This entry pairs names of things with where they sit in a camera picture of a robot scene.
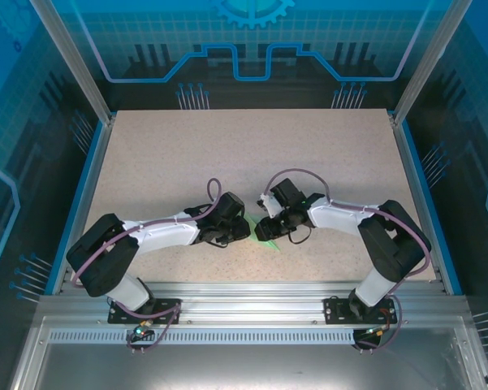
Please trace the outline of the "light green paper sheet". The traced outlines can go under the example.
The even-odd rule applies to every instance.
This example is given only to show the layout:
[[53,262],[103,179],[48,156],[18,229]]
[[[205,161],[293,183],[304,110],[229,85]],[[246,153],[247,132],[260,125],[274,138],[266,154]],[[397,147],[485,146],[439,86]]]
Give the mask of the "light green paper sheet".
[[255,228],[257,227],[258,217],[250,215],[248,212],[246,212],[244,214],[244,219],[248,222],[250,228],[250,236],[249,236],[250,240],[252,240],[253,242],[257,242],[259,245],[262,245],[263,247],[272,249],[277,252],[280,251],[279,247],[275,244],[273,240],[267,240],[267,241],[258,240],[257,234],[255,232]]

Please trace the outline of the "steel sheet tray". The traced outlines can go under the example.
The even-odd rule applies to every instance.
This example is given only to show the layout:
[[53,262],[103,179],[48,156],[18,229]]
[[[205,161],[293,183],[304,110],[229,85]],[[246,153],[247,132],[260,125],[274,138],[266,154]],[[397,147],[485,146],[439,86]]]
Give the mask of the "steel sheet tray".
[[354,345],[49,344],[33,328],[10,390],[488,390],[469,327],[409,328],[385,348]]

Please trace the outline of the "aluminium table edge beam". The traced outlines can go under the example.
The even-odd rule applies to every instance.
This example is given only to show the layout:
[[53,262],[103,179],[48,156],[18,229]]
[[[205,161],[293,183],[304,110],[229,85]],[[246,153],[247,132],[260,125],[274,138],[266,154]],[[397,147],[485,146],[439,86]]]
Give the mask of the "aluminium table edge beam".
[[[323,327],[322,302],[347,297],[353,282],[151,283],[158,298],[179,298],[179,325],[187,327]],[[438,281],[407,281],[395,292],[402,324],[409,328],[454,328],[473,324],[466,297],[448,295]],[[64,285],[59,295],[43,296],[33,324],[52,327],[106,327],[104,298]]]

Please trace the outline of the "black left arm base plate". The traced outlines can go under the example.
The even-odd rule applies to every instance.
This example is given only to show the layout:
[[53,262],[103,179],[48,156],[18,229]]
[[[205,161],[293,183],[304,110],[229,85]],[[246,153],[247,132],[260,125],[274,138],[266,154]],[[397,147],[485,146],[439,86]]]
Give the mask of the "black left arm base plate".
[[117,302],[110,301],[107,322],[109,324],[135,325],[141,323],[144,320],[148,320],[148,316],[150,316],[151,314],[166,312],[159,317],[151,319],[152,324],[154,325],[166,325],[173,316],[173,312],[171,310],[174,309],[176,306],[179,306],[181,303],[182,301],[180,299],[153,298],[149,302],[145,303],[141,308],[135,311],[136,314],[144,315],[145,317],[139,318],[123,310]]

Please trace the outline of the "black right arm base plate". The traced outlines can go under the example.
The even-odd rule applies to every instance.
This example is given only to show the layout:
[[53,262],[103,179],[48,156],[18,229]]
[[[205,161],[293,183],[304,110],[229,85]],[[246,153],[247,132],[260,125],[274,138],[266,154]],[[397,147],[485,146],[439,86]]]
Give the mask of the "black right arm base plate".
[[322,301],[327,325],[382,325],[397,324],[395,302],[382,299],[377,305],[368,307],[361,301],[332,296]]

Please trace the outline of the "blue aluminium side rail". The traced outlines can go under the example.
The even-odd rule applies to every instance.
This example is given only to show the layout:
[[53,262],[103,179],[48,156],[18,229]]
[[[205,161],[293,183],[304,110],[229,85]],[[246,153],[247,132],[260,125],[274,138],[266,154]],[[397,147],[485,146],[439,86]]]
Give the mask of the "blue aluminium side rail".
[[114,122],[97,125],[45,285],[45,295],[59,294],[62,287],[67,269],[66,253],[84,230],[113,126]]
[[464,291],[460,286],[412,134],[405,120],[402,123],[396,123],[392,112],[389,111],[388,114],[412,199],[421,222],[421,229],[432,246],[433,268],[438,270],[444,289],[449,295],[463,295]]

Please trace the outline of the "aluminium frame post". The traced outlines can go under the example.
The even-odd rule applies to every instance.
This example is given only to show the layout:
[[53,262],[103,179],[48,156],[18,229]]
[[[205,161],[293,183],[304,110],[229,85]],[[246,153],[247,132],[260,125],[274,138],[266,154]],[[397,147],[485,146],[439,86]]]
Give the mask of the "aluminium frame post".
[[53,3],[50,0],[29,0],[29,2],[62,55],[94,113],[103,124],[110,125],[113,119],[110,108],[101,95],[92,74]]
[[401,127],[413,104],[430,78],[436,64],[458,29],[473,0],[451,0],[416,71],[413,73],[392,115],[394,127]]

